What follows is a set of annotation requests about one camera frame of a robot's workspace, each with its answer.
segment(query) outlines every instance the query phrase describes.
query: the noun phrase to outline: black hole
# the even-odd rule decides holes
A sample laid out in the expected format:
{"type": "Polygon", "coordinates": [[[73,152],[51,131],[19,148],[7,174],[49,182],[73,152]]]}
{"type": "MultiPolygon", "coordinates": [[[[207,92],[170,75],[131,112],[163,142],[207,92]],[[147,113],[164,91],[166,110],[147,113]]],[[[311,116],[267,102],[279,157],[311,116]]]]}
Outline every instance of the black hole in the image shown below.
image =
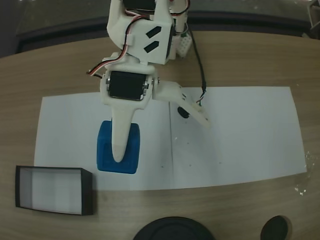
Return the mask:
{"type": "Polygon", "coordinates": [[[148,38],[152,38],[152,37],[154,37],[155,35],[157,35],[160,32],[161,32],[161,27],[160,26],[156,26],[155,28],[153,28],[150,31],[148,31],[146,33],[146,35],[148,36],[148,38]]]}
{"type": "Polygon", "coordinates": [[[151,51],[153,51],[154,49],[156,49],[157,47],[159,47],[159,42],[158,41],[154,41],[152,43],[150,43],[148,46],[146,46],[144,48],[144,50],[147,52],[147,53],[150,53],[151,51]]]}
{"type": "Polygon", "coordinates": [[[275,216],[263,226],[260,240],[289,240],[291,232],[290,220],[285,216],[275,216]]]}

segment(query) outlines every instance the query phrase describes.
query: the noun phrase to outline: black cable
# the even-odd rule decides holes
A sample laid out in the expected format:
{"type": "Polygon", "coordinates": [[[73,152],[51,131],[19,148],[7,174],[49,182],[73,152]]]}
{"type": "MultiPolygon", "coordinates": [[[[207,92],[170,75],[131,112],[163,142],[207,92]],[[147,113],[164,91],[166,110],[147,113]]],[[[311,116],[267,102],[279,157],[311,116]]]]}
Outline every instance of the black cable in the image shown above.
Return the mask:
{"type": "Polygon", "coordinates": [[[183,11],[181,11],[181,12],[173,12],[173,13],[171,13],[172,15],[182,15],[182,14],[184,14],[186,11],[188,11],[189,10],[189,8],[190,8],[190,0],[187,0],[188,1],[188,3],[187,3],[187,7],[183,10],[183,11]]]}
{"type": "Polygon", "coordinates": [[[102,79],[102,76],[98,73],[93,74],[93,76],[102,79]]]}
{"type": "Polygon", "coordinates": [[[202,81],[202,86],[201,86],[202,94],[201,94],[200,98],[202,98],[206,94],[206,91],[207,91],[207,81],[206,81],[206,77],[205,77],[204,67],[202,66],[201,58],[200,58],[200,55],[198,53],[195,37],[194,37],[194,34],[193,34],[190,26],[189,26],[189,33],[190,33],[191,38],[192,38],[192,45],[193,45],[193,49],[194,49],[194,52],[195,52],[195,56],[196,56],[196,59],[198,60],[199,67],[200,67],[201,81],[202,81]]]}

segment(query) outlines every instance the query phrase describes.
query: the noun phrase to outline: wire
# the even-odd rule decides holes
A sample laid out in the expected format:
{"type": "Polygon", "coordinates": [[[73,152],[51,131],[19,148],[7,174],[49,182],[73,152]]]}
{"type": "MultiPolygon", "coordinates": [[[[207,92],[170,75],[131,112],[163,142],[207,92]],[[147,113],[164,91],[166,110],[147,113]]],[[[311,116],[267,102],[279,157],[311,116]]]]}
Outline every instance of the wire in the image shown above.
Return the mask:
{"type": "Polygon", "coordinates": [[[130,11],[128,9],[124,10],[124,12],[129,16],[139,16],[140,14],[134,11],[130,11]]]}
{"type": "Polygon", "coordinates": [[[127,28],[125,30],[123,48],[122,48],[122,51],[121,51],[121,53],[120,53],[120,55],[118,57],[116,57],[115,59],[108,59],[108,60],[105,60],[105,61],[101,61],[97,65],[95,65],[91,70],[87,71],[86,73],[91,75],[91,76],[93,76],[97,71],[99,71],[104,66],[120,61],[126,55],[127,50],[128,50],[127,38],[128,38],[128,34],[130,33],[131,27],[135,22],[137,22],[137,21],[139,21],[141,19],[149,20],[146,16],[137,15],[137,16],[134,16],[132,18],[131,22],[127,26],[127,28]]]}
{"type": "Polygon", "coordinates": [[[103,76],[102,76],[101,74],[99,74],[99,73],[95,73],[95,74],[93,74],[93,76],[94,76],[94,77],[97,77],[97,78],[100,78],[100,79],[102,79],[102,77],[103,77],[103,76]]]}
{"type": "Polygon", "coordinates": [[[207,91],[207,81],[206,81],[204,67],[202,65],[201,58],[200,58],[200,55],[199,55],[199,52],[198,52],[198,49],[197,49],[195,37],[194,37],[194,34],[193,34],[192,30],[190,29],[190,27],[189,27],[189,33],[190,33],[191,38],[192,38],[192,45],[193,45],[193,49],[194,49],[194,52],[195,52],[195,56],[196,56],[196,59],[198,60],[199,67],[200,67],[201,81],[202,81],[202,85],[201,85],[202,94],[201,94],[199,100],[196,101],[196,102],[201,104],[201,101],[204,99],[204,96],[205,96],[206,91],[207,91]]]}
{"type": "Polygon", "coordinates": [[[185,9],[183,10],[183,11],[181,11],[181,12],[173,12],[173,13],[171,13],[171,15],[172,16],[180,16],[180,15],[182,15],[182,14],[184,14],[186,11],[188,11],[189,10],[189,8],[190,8],[190,0],[186,0],[186,7],[185,7],[185,9]]]}
{"type": "Polygon", "coordinates": [[[176,32],[177,35],[185,34],[189,31],[189,25],[187,23],[184,24],[184,31],[183,32],[176,32]]]}

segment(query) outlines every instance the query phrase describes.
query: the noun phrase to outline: black box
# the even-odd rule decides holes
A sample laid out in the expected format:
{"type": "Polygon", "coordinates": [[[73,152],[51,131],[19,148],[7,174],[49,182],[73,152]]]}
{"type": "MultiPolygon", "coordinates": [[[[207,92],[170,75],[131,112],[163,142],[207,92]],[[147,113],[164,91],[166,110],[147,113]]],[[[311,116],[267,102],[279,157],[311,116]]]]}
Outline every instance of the black box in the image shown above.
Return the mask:
{"type": "Polygon", "coordinates": [[[15,206],[50,213],[92,215],[93,175],[83,168],[16,166],[15,206]]]}

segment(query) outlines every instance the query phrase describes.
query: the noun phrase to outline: red wire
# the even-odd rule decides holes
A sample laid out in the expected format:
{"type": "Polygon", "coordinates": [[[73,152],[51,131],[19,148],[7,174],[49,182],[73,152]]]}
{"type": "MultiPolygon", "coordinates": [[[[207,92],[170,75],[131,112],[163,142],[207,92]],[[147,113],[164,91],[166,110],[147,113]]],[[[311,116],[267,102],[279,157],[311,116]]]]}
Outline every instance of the red wire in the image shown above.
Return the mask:
{"type": "MultiPolygon", "coordinates": [[[[145,18],[145,16],[140,15],[140,16],[133,17],[133,19],[131,20],[131,22],[136,21],[136,20],[141,19],[141,18],[145,18]]],[[[129,32],[130,32],[130,30],[131,30],[131,27],[128,28],[128,29],[125,31],[125,35],[128,35],[128,34],[129,34],[129,32]]],[[[128,48],[128,45],[127,45],[126,42],[125,42],[125,43],[124,43],[124,46],[123,46],[123,49],[122,49],[122,51],[121,51],[121,54],[120,54],[118,57],[116,57],[115,59],[110,59],[110,60],[106,60],[106,61],[101,62],[98,66],[96,66],[94,69],[92,69],[92,70],[89,72],[89,74],[90,74],[90,75],[93,75],[93,74],[95,74],[95,72],[96,72],[99,68],[101,68],[101,67],[104,66],[105,64],[110,64],[110,63],[112,63],[112,62],[116,62],[116,61],[118,61],[119,59],[121,59],[121,58],[125,55],[125,53],[126,53],[126,51],[127,51],[127,48],[128,48]]]]}

